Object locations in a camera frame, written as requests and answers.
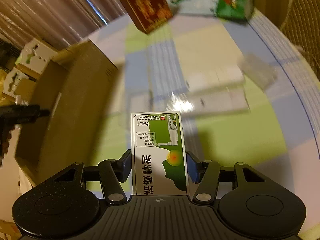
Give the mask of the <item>green white throat spray box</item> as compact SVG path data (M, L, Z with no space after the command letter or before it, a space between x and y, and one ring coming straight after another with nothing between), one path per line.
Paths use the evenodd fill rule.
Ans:
M189 191L179 111L131 114L133 194L179 196Z

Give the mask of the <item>white wooden chair left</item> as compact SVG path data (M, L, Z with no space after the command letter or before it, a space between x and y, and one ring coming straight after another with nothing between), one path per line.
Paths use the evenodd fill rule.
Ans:
M29 80L29 76L21 72L17 68L13 68L11 72L6 75L3 83L3 92L2 95L4 98L8 99L11 102L15 102L16 94L15 90L21 80Z

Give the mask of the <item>white wooden chair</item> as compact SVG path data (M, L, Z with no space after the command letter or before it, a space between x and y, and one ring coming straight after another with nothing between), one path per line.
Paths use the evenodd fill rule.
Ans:
M16 94L15 90L21 80L29 80L29 76L21 72L17 68L13 68L11 72L6 75L3 83L3 92L2 95L4 98L8 99L11 102L15 102Z
M38 80L57 50L42 39L33 38L28 42L16 61L16 68Z

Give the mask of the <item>white wooden chair right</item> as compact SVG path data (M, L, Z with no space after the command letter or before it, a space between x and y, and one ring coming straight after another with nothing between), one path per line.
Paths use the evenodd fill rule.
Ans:
M16 61L16 68L38 80L57 50L42 39L33 38L28 42Z

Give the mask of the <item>open brown cardboard box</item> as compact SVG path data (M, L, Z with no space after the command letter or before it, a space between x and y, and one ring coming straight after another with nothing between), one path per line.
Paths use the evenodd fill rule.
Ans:
M15 159L32 185L73 163L87 164L118 68L90 40L50 59L30 104L50 116L21 128Z

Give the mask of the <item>white tube in wrapper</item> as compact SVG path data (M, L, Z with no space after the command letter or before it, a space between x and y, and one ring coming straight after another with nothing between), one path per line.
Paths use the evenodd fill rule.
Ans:
M184 116L204 116L246 112L249 105L244 90L235 88L202 94L172 94L167 110L180 111Z

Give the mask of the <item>checkered pastel tablecloth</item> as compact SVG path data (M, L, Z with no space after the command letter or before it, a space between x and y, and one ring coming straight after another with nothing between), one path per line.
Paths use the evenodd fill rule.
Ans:
M164 111L175 94L207 95L212 99L207 112L183 120L186 149L223 166L252 165L303 200L302 234L319 230L319 81L262 13L246 25L176 15L150 35L122 16L89 39L122 67L91 165L118 158L131 146L131 112ZM231 98L232 72L248 54L270 64L276 79L260 89L245 77L236 90L244 92L246 109L220 113Z

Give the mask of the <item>mauve window curtain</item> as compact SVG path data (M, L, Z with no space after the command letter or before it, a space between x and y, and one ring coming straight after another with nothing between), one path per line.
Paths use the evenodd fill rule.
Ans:
M38 37L61 50L125 13L119 0L1 0L1 36L20 49Z

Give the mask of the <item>clear plastic small box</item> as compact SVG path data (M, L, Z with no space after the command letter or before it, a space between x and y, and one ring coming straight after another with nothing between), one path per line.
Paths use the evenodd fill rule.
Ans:
M270 87L277 79L276 70L253 54L244 55L238 66L261 90Z

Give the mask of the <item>green white snack bag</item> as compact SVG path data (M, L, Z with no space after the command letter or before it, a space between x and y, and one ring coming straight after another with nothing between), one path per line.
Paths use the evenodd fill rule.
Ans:
M169 7L182 15L217 17L247 22L254 11L255 0L167 0Z

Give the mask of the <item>dark red gift box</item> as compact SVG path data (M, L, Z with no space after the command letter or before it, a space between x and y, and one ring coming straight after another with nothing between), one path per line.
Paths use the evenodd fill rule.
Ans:
M120 0L138 30L149 34L173 17L167 0Z

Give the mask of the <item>quilted tan chair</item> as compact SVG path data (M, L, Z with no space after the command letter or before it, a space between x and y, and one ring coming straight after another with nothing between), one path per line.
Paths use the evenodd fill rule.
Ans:
M280 29L319 77L319 0L290 0Z

